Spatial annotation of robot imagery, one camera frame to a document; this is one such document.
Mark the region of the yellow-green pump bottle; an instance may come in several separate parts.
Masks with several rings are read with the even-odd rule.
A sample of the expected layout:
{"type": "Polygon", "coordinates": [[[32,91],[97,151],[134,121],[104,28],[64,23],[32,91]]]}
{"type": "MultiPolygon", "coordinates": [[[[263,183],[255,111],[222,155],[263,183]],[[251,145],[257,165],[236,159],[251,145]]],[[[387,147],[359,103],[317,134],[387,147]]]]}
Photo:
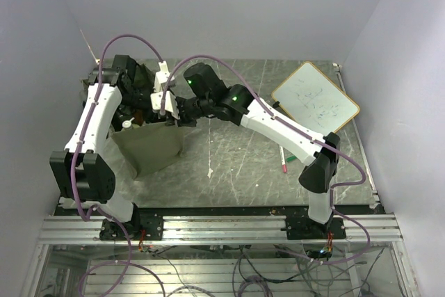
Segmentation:
{"type": "Polygon", "coordinates": [[[129,120],[125,120],[125,121],[122,122],[122,128],[125,129],[125,130],[132,129],[134,127],[133,123],[134,123],[134,118],[131,118],[129,120]]]}

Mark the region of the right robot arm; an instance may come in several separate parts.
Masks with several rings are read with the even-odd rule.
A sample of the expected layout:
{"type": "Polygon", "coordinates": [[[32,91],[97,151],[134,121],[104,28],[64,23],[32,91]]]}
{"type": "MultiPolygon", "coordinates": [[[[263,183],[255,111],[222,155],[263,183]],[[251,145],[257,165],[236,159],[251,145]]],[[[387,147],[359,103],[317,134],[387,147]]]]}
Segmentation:
{"type": "Polygon", "coordinates": [[[333,220],[330,184],[337,172],[340,139],[324,136],[276,111],[245,85],[226,86],[210,65],[196,63],[184,72],[193,98],[177,97],[170,89],[173,75],[161,84],[161,111],[179,125],[193,127],[200,118],[217,118],[255,131],[290,151],[304,166],[298,181],[309,193],[307,217],[300,234],[322,238],[333,220]]]}

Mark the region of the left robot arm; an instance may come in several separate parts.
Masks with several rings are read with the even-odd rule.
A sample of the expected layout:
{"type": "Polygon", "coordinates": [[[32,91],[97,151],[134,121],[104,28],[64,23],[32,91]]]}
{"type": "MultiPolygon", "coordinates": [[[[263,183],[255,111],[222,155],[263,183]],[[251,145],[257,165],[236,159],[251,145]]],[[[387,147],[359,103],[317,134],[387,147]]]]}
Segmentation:
{"type": "Polygon", "coordinates": [[[85,83],[87,97],[76,130],[65,148],[49,158],[61,204],[84,215],[97,206],[114,218],[103,222],[102,240],[135,239],[142,230],[137,205],[116,189],[115,174],[102,154],[110,131],[123,130],[123,122],[137,127],[159,121],[150,99],[154,79],[151,70],[128,55],[94,69],[85,83]]]}

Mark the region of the olive canvas bag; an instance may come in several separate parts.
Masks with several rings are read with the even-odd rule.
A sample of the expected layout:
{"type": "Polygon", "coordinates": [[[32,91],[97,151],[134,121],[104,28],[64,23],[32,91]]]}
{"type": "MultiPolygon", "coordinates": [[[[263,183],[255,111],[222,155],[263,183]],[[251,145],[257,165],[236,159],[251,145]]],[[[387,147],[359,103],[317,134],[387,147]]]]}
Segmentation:
{"type": "Polygon", "coordinates": [[[110,67],[97,70],[88,77],[88,96],[76,131],[67,144],[69,151],[81,143],[81,154],[104,155],[106,141],[111,140],[123,157],[123,166],[132,180],[140,181],[178,161],[184,148],[182,129],[168,126],[156,114],[155,120],[135,120],[133,128],[122,128],[120,119],[120,79],[153,78],[145,65],[127,55],[117,55],[110,67]]]}

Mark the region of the red whiteboard marker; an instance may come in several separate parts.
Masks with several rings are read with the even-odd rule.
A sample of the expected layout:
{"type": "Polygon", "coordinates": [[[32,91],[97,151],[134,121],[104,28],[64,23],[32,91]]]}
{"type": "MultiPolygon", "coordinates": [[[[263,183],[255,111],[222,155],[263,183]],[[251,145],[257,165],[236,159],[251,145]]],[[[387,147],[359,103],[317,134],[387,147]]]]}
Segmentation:
{"type": "Polygon", "coordinates": [[[281,159],[281,164],[282,164],[282,171],[283,171],[283,173],[287,173],[286,157],[284,154],[284,148],[280,145],[279,149],[280,149],[280,159],[281,159]]]}

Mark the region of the yellow-framed whiteboard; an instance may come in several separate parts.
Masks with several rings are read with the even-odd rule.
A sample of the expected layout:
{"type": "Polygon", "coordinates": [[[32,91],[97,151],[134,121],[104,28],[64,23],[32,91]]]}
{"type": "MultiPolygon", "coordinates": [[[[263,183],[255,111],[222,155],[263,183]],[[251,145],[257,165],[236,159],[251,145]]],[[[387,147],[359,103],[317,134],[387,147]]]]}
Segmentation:
{"type": "Polygon", "coordinates": [[[271,96],[290,118],[324,136],[337,132],[360,112],[359,106],[309,61],[271,96]]]}

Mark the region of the aluminium mounting rail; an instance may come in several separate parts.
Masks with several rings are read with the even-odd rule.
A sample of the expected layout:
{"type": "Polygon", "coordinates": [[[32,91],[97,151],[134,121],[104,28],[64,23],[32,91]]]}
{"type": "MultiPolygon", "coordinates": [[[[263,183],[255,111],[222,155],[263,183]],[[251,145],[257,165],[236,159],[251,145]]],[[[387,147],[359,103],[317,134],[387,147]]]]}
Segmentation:
{"type": "MultiPolygon", "coordinates": [[[[264,215],[170,216],[160,211],[148,215],[142,232],[131,234],[133,246],[196,246],[238,244],[324,244],[395,242],[403,236],[393,214],[335,216],[327,232],[303,229],[303,217],[292,209],[269,209],[264,215]]],[[[44,220],[38,243],[46,245],[111,246],[126,244],[118,230],[106,234],[106,221],[93,216],[88,222],[76,216],[50,216],[44,220]]]]}

